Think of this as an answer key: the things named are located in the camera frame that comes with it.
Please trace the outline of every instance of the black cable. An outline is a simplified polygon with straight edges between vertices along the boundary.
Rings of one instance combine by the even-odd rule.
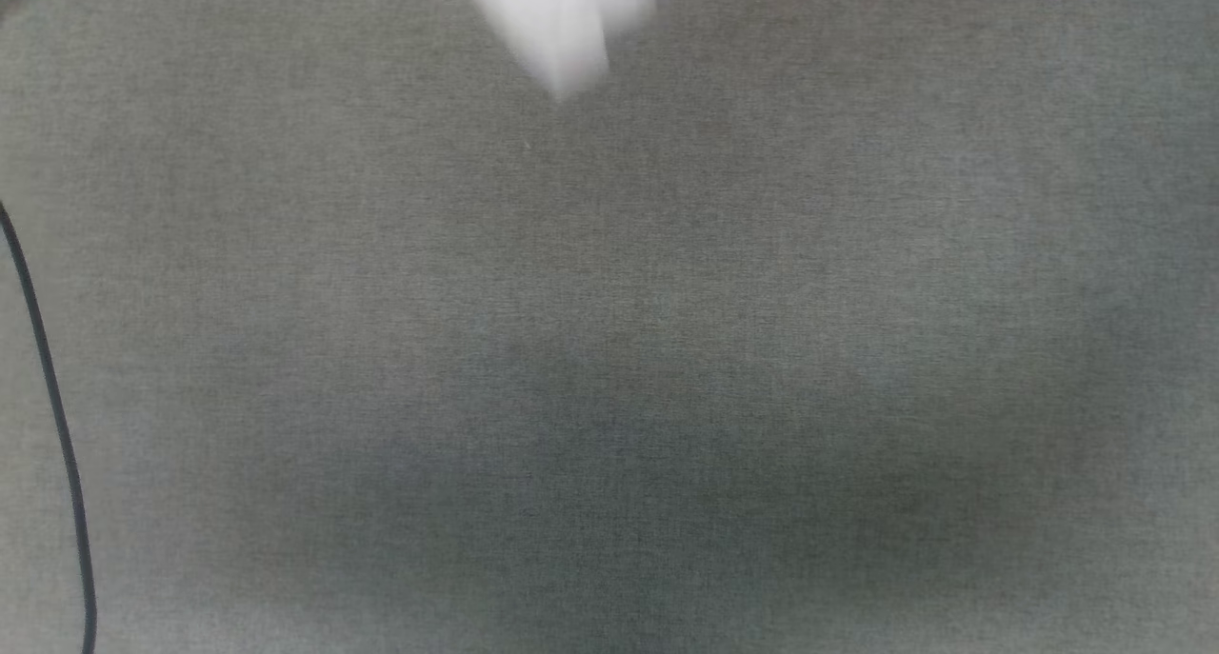
[[[98,597],[93,586],[93,558],[89,554],[89,529],[84,521],[84,493],[80,491],[80,471],[77,470],[76,453],[72,449],[72,436],[68,432],[68,420],[63,415],[63,401],[60,398],[60,381],[55,378],[55,367],[51,363],[51,346],[46,341],[46,329],[43,328],[43,314],[38,311],[38,298],[34,297],[34,280],[29,276],[29,267],[26,264],[26,255],[22,255],[21,242],[17,241],[17,230],[9,220],[9,212],[5,211],[4,202],[0,202],[0,224],[4,225],[4,236],[9,241],[9,251],[12,251],[12,263],[17,267],[17,278],[21,278],[21,290],[26,294],[26,307],[29,308],[29,323],[34,325],[34,342],[38,345],[38,356],[43,359],[43,376],[46,378],[46,393],[51,398],[51,414],[55,415],[55,427],[60,432],[60,451],[63,452],[63,464],[68,471],[68,490],[72,493],[72,518],[77,530],[77,557],[80,560],[80,587],[84,591],[84,642],[80,645],[83,654],[93,654],[94,642],[98,639]]]

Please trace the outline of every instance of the gray upholstery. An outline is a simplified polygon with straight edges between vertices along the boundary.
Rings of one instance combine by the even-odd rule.
[[[563,105],[468,0],[5,15],[99,653],[1215,650],[1217,0],[659,2]]]

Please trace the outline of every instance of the white object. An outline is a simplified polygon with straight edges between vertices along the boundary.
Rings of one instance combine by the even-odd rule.
[[[606,35],[651,16],[655,0],[474,0],[517,60],[557,99],[608,68]]]

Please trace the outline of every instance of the gray fabric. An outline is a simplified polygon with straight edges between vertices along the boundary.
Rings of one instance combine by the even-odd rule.
[[[661,0],[557,106],[467,0],[23,0],[98,652],[1214,652],[1215,4]]]

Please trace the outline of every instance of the blurry white object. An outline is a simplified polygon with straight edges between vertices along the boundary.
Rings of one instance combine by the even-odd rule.
[[[655,0],[474,0],[521,63],[557,99],[607,68],[606,35],[651,16]]]

